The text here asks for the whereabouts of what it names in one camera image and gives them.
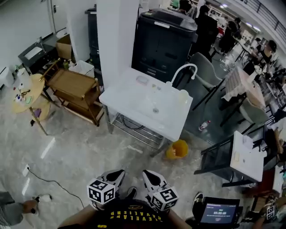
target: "wooden cart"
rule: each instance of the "wooden cart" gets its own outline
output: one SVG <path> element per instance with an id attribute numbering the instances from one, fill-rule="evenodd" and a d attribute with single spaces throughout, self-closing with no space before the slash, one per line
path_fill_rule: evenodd
<path id="1" fill-rule="evenodd" d="M 97 79 L 59 69 L 48 85 L 65 109 L 99 126 L 103 108 L 98 99 L 100 89 Z"/>

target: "railing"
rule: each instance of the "railing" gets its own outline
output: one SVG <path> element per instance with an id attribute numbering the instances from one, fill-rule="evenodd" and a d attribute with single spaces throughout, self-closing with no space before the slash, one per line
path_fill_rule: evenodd
<path id="1" fill-rule="evenodd" d="M 240 0 L 255 10 L 262 18 L 264 18 L 271 27 L 280 35 L 281 39 L 286 42 L 286 29 L 281 22 L 271 13 L 259 0 Z"/>

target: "ceiling light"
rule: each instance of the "ceiling light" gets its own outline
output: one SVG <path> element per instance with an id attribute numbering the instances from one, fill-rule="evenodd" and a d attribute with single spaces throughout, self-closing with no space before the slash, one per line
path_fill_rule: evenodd
<path id="1" fill-rule="evenodd" d="M 253 27 L 255 30 L 257 30 L 258 32 L 261 32 L 261 30 L 259 29 L 259 28 L 257 28 L 257 27 Z"/>

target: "faucet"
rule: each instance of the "faucet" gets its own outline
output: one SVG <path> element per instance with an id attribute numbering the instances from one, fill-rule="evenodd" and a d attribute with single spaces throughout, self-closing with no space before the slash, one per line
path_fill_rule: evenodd
<path id="1" fill-rule="evenodd" d="M 172 86 L 176 76 L 179 73 L 179 71 L 182 70 L 185 67 L 190 67 L 190 66 L 195 67 L 195 72 L 193 73 L 193 75 L 191 77 L 191 79 L 194 80 L 195 79 L 195 75 L 197 74 L 197 71 L 198 71 L 197 66 L 195 64 L 185 64 L 185 65 L 181 66 L 180 68 L 178 68 L 178 70 L 175 72 L 175 75 L 174 75 L 172 81 L 171 82 L 166 82 L 166 84 L 168 84 L 168 85 L 170 84 Z"/>
<path id="2" fill-rule="evenodd" d="M 44 47 L 44 43 L 43 43 L 43 38 L 42 38 L 42 37 L 39 37 L 39 42 L 38 42 L 38 44 L 41 45 L 43 51 L 46 53 L 46 50 L 45 50 L 45 47 Z"/>

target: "cardboard box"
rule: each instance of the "cardboard box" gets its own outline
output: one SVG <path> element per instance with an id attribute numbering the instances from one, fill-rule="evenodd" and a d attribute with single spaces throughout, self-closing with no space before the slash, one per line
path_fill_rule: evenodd
<path id="1" fill-rule="evenodd" d="M 58 51 L 58 55 L 64 59 L 71 59 L 72 58 L 72 43 L 70 35 L 66 35 L 59 39 L 56 43 L 56 48 Z"/>

